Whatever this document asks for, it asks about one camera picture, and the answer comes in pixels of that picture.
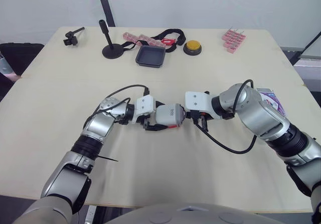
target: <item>red tag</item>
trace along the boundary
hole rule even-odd
[[[172,44],[175,43],[175,39],[168,39],[168,38],[164,38],[161,40],[161,42],[163,42],[165,45],[167,46],[171,46]]]

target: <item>pink toy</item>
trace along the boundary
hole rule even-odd
[[[246,37],[242,34],[243,32],[237,33],[237,30],[233,31],[232,28],[230,28],[222,36],[222,40],[225,41],[223,46],[227,48],[228,52],[234,53],[236,49],[241,45],[241,43]]]
[[[143,34],[138,37],[138,36],[135,36],[131,33],[125,32],[122,36],[125,40],[133,42],[133,43],[137,42],[138,40],[143,40],[143,41],[146,41],[151,46],[164,47],[164,48],[166,47],[166,45],[164,43],[157,41],[153,38],[150,38],[148,36],[145,36]]]

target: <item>purple package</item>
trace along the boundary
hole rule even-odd
[[[259,88],[257,87],[256,90],[260,93],[263,101],[270,104],[273,108],[275,108],[280,114],[285,117],[285,111],[282,107],[280,101],[277,99],[275,93],[269,88]]]

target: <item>black tray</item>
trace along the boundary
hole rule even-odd
[[[164,47],[141,46],[136,57],[140,66],[160,68],[165,57]]]

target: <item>black chair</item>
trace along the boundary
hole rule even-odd
[[[10,79],[0,73],[0,101],[5,97],[13,84],[14,83]]]
[[[16,75],[21,75],[43,47],[42,44],[3,43],[0,52]]]

